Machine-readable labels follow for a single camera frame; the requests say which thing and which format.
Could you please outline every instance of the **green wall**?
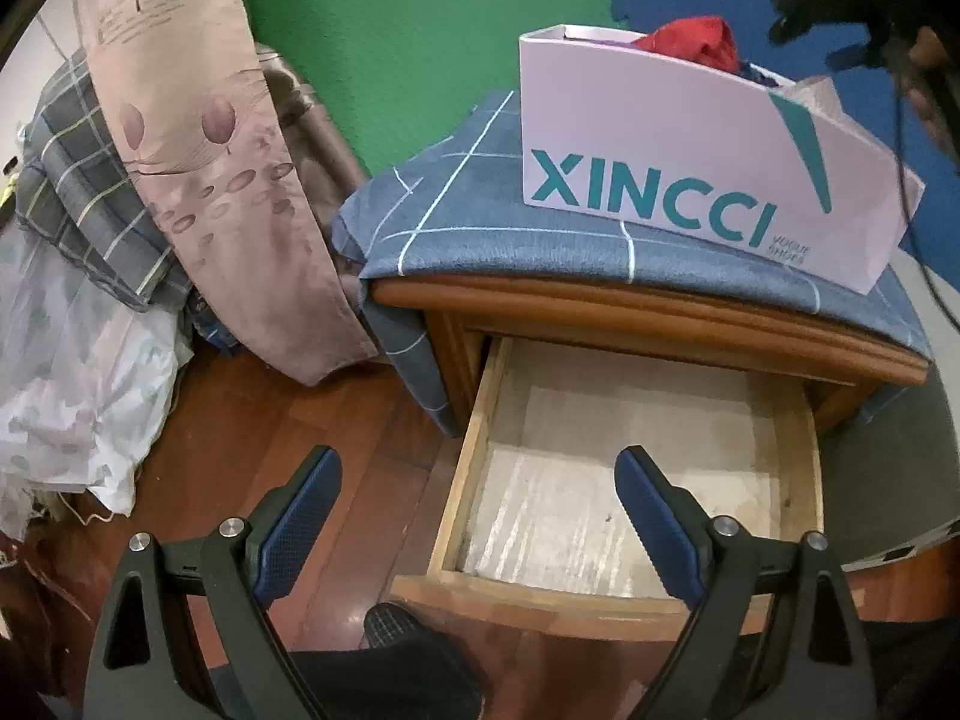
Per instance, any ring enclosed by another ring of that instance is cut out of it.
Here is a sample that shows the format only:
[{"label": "green wall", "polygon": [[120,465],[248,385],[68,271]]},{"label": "green wall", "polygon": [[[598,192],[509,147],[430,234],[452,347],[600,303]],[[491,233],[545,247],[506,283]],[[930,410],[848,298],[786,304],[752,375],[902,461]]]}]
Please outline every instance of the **green wall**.
[{"label": "green wall", "polygon": [[371,172],[515,88],[520,33],[611,23],[610,0],[245,1],[254,36],[306,76]]}]

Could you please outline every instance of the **metal screw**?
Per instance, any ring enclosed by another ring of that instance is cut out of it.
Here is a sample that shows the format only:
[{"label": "metal screw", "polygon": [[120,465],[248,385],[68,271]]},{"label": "metal screw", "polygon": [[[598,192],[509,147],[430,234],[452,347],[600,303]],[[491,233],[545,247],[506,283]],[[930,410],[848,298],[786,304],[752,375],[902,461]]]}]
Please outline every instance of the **metal screw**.
[{"label": "metal screw", "polygon": [[727,517],[726,514],[721,514],[720,517],[717,517],[713,521],[713,529],[720,533],[721,536],[736,536],[737,531],[740,530],[740,523],[733,519],[733,517]]},{"label": "metal screw", "polygon": [[228,517],[220,523],[220,535],[224,538],[233,538],[243,533],[244,522],[240,517]]},{"label": "metal screw", "polygon": [[827,549],[827,546],[829,545],[827,537],[820,533],[820,531],[810,531],[806,535],[806,543],[808,543],[813,549],[816,549],[820,552],[823,552],[824,549]]},{"label": "metal screw", "polygon": [[133,552],[143,552],[150,544],[150,533],[134,533],[130,537],[130,548]]}]

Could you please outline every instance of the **wooden floor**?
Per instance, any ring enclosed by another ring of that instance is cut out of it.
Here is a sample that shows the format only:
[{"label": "wooden floor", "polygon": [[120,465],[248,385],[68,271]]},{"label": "wooden floor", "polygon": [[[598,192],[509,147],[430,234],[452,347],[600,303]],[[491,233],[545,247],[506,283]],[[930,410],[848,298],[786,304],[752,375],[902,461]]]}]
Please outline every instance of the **wooden floor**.
[{"label": "wooden floor", "polygon": [[[56,570],[90,608],[99,608],[133,533],[176,541],[247,514],[318,443],[339,452],[343,491],[293,592],[270,615],[289,649],[355,648],[364,612],[386,597],[392,575],[425,570],[459,450],[389,367],[354,368],[306,389],[253,356],[229,360],[200,346],[143,466],[133,516],[58,526],[48,542]],[[853,576],[867,592],[864,616],[957,613],[957,556],[949,546]],[[222,664],[205,602],[192,608],[208,664]],[[561,640],[416,611],[456,637],[484,674],[491,718],[624,717],[670,648]],[[72,610],[60,614],[72,622],[66,679],[78,701],[92,627]]]}]

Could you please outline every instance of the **white wall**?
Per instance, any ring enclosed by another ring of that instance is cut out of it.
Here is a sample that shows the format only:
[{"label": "white wall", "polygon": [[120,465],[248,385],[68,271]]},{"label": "white wall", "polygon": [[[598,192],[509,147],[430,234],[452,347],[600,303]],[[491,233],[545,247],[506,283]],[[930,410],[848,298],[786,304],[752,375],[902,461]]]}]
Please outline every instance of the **white wall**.
[{"label": "white wall", "polygon": [[[71,0],[47,0],[40,9],[56,45],[67,55],[80,47]],[[21,36],[7,64],[0,69],[0,166],[19,154],[16,133],[34,117],[44,84],[64,63],[34,19]]]},{"label": "white wall", "polygon": [[[891,265],[901,283],[904,284],[904,289],[910,296],[926,336],[930,340],[930,346],[933,346],[937,367],[940,369],[944,389],[947,391],[947,402],[953,413],[954,428],[960,436],[960,421],[957,419],[957,415],[960,415],[960,333],[954,330],[933,302],[930,290],[926,288],[923,276],[920,275],[920,266],[913,257],[903,250],[896,250]],[[932,272],[930,277],[944,298],[944,302],[947,303],[947,307],[955,317],[960,319],[960,293],[937,274]]]}]

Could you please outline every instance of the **teal triangle logo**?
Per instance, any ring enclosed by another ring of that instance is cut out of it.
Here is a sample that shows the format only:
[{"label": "teal triangle logo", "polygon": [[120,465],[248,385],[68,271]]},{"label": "teal triangle logo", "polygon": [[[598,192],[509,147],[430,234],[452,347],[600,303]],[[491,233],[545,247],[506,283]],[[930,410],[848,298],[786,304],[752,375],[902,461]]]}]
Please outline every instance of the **teal triangle logo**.
[{"label": "teal triangle logo", "polygon": [[817,130],[813,125],[813,115],[793,100],[778,95],[776,92],[768,92],[770,100],[773,100],[776,109],[786,124],[790,137],[800,153],[800,159],[806,167],[806,172],[813,182],[813,188],[816,190],[817,197],[820,199],[820,207],[825,214],[833,210],[833,203],[830,200],[830,188],[827,184],[827,168],[824,167],[824,153],[820,148],[820,141],[817,140]]}]

